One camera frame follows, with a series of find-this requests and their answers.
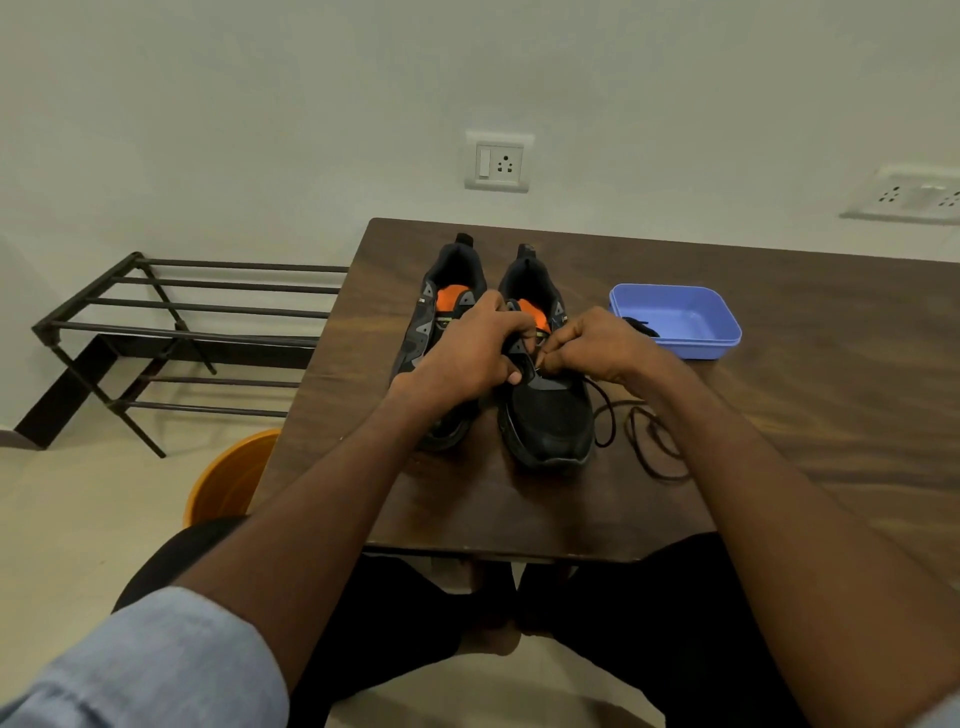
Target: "blue tray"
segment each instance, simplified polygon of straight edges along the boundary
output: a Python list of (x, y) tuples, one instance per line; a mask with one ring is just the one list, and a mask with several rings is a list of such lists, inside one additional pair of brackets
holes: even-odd
[(720, 294), (699, 285), (619, 283), (610, 310), (647, 322), (654, 341), (682, 359), (719, 359), (743, 335)]

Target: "shirt sleeve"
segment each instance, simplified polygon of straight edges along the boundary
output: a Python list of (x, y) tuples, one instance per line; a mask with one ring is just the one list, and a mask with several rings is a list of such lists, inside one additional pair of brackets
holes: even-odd
[(122, 609), (0, 708), (4, 728), (282, 726), (273, 653), (247, 622), (167, 587)]
[(944, 700), (932, 711), (922, 716), (912, 728), (958, 728), (960, 727), (960, 692)]

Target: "white wall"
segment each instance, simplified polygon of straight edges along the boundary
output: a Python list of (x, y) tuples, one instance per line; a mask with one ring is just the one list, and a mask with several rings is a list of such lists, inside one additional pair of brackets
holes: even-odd
[(50, 286), (0, 236), (0, 429), (13, 429), (59, 374), (30, 331), (57, 304)]
[[(373, 216), (960, 259), (837, 217), (881, 163), (960, 166), (958, 27), (956, 0), (8, 4), (0, 234), (60, 296), (133, 249), (346, 263)], [(528, 195), (462, 188), (467, 126), (537, 135)]]

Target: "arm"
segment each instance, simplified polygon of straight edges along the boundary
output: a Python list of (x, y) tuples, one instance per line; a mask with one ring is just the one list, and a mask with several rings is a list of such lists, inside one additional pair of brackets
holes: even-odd
[(818, 725), (899, 725), (960, 686), (960, 599), (788, 463), (673, 354), (596, 308), (547, 341), (650, 402), (791, 691)]
[(380, 507), (418, 440), (450, 408), (519, 372), (500, 354), (533, 318), (488, 292), (418, 368), (321, 459), (176, 582), (256, 627), (292, 689), (326, 627)]

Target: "rack leg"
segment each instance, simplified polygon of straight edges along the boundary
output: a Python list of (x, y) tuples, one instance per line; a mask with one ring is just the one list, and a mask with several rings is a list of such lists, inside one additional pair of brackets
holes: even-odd
[(97, 386), (96, 384), (94, 384), (93, 382), (87, 381), (86, 377), (83, 376), (80, 372), (77, 371), (77, 367), (76, 367), (76, 365), (74, 364), (73, 359), (71, 359), (63, 349), (61, 349), (59, 346), (56, 346), (56, 345), (55, 345), (55, 346), (50, 347), (50, 351), (52, 351), (54, 354), (57, 355), (57, 359), (59, 359), (61, 362), (63, 362), (63, 364), (64, 364), (64, 365), (66, 366), (66, 368), (67, 368), (67, 371), (68, 371), (70, 374), (72, 374), (73, 376), (75, 376), (75, 377), (77, 378), (77, 380), (78, 380), (84, 387), (86, 387), (87, 390), (89, 390), (89, 392), (90, 392), (91, 394), (95, 395), (96, 398), (97, 398), (98, 400), (100, 400), (100, 401), (107, 407), (107, 409), (108, 409), (110, 412), (112, 412), (114, 415), (116, 415), (116, 416), (119, 417), (121, 420), (123, 420), (123, 421), (124, 421), (124, 424), (126, 424), (127, 427), (129, 427), (131, 430), (133, 430), (133, 432), (136, 434), (136, 436), (139, 437), (141, 440), (143, 440), (144, 444), (145, 444), (148, 448), (150, 448), (153, 452), (155, 452), (158, 457), (166, 457), (166, 456), (167, 456), (167, 453), (164, 452), (162, 449), (160, 449), (159, 445), (158, 445), (157, 443), (155, 443), (153, 440), (150, 439), (150, 435), (148, 435), (146, 432), (144, 432), (143, 429), (140, 427), (140, 425), (138, 425), (136, 422), (134, 422), (134, 421), (131, 419), (130, 415), (128, 415), (126, 412), (123, 412), (123, 411), (120, 411), (120, 410), (116, 409), (116, 408), (113, 406), (113, 403), (110, 401), (110, 397), (107, 396), (107, 393), (104, 392), (104, 390), (102, 390), (100, 387), (98, 387), (98, 386)]
[[(139, 269), (140, 269), (141, 271), (143, 271), (143, 275), (146, 276), (147, 279), (150, 280), (150, 284), (154, 287), (154, 290), (156, 291), (156, 294), (157, 294), (158, 296), (160, 296), (160, 300), (163, 301), (164, 303), (169, 303), (170, 305), (175, 305), (175, 304), (170, 300), (170, 297), (167, 296), (167, 293), (166, 293), (166, 291), (163, 290), (162, 286), (160, 286), (160, 284), (156, 282), (156, 276), (154, 275), (154, 272), (151, 270), (150, 266), (149, 266), (149, 265), (139, 265), (138, 267), (139, 267)], [(170, 308), (170, 309), (168, 309), (168, 310), (170, 311), (170, 315), (174, 317), (174, 328), (175, 328), (177, 331), (189, 331), (189, 330), (190, 330), (189, 328), (187, 328), (186, 322), (183, 320), (183, 317), (180, 316), (180, 313), (179, 313), (175, 308)], [(197, 356), (200, 357), (200, 360), (204, 363), (204, 366), (206, 366), (206, 369), (207, 369), (212, 375), (216, 375), (216, 374), (217, 374), (217, 370), (216, 370), (216, 368), (213, 366), (213, 362), (211, 362), (210, 359), (209, 359), (209, 357), (204, 353), (204, 349), (200, 346), (200, 342), (191, 341), (191, 342), (189, 342), (189, 344), (190, 344), (190, 346), (193, 347), (194, 351), (197, 353)]]

